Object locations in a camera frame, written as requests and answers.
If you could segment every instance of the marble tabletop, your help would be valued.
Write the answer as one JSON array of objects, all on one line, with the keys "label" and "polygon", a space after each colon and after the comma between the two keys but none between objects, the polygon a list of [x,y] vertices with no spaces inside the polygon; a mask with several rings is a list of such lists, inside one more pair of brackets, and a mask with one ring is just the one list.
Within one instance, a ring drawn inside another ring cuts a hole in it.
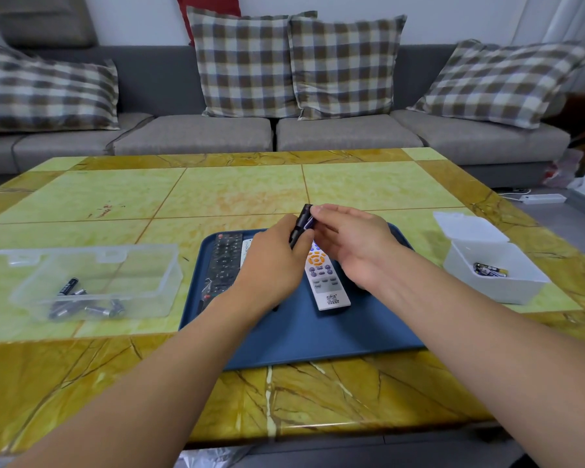
[{"label": "marble tabletop", "polygon": [[[178,243],[184,279],[165,318],[37,322],[8,300],[31,270],[0,256],[0,454],[31,447],[174,334],[205,236],[324,202],[381,215],[437,265],[449,242],[434,210],[486,218],[552,280],[509,307],[585,340],[585,255],[433,149],[54,158],[0,187],[0,249]],[[406,351],[225,372],[188,444],[487,420],[432,353]]]}]

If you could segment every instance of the white plastic container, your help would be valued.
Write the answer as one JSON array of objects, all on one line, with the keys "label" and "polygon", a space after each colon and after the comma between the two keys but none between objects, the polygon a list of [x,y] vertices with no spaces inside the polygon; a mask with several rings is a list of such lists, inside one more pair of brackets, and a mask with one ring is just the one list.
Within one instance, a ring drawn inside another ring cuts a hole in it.
[{"label": "white plastic container", "polygon": [[[0,250],[0,254],[7,256],[9,266],[37,267],[13,290],[10,301],[44,321],[110,318],[87,311],[88,306],[122,309],[113,319],[164,317],[182,281],[177,244]],[[78,279],[73,291],[84,289],[86,294],[58,296],[72,278]],[[74,305],[69,314],[50,317],[67,304]]]},{"label": "white plastic container", "polygon": [[[519,247],[484,218],[445,212],[434,212],[434,218],[451,240],[444,269],[496,302],[526,305],[550,282]],[[475,263],[506,269],[508,276],[478,275]]]}]

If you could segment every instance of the power strip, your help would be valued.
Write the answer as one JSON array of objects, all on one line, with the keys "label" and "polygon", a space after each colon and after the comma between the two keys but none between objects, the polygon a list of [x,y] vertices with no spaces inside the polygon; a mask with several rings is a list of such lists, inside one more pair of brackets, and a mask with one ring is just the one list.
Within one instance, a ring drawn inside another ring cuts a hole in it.
[{"label": "power strip", "polygon": [[538,205],[543,203],[563,203],[567,197],[560,193],[544,193],[541,195],[523,195],[520,201],[527,205]]}]

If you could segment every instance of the person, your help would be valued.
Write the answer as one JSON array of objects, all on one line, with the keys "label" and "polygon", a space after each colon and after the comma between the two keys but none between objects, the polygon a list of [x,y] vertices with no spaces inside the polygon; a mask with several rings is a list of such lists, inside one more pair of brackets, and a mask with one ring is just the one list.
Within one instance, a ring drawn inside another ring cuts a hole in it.
[{"label": "person", "polygon": [[[172,467],[251,328],[304,275],[312,240],[397,314],[542,467],[585,467],[585,343],[524,318],[399,245],[380,217],[333,204],[293,250],[286,215],[232,287],[12,467]],[[265,267],[280,272],[256,279]]]}]

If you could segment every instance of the gray sofa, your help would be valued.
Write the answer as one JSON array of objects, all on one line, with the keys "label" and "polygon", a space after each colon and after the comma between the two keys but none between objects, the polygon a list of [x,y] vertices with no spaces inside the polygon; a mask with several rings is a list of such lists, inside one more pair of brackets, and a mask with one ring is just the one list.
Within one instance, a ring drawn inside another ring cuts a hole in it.
[{"label": "gray sofa", "polygon": [[569,135],[541,125],[521,130],[405,110],[437,77],[453,45],[404,45],[390,115],[300,122],[296,118],[205,118],[195,49],[96,46],[34,50],[47,59],[101,63],[119,71],[117,131],[0,135],[0,174],[24,172],[50,157],[430,146],[490,187],[536,184],[561,157]]}]

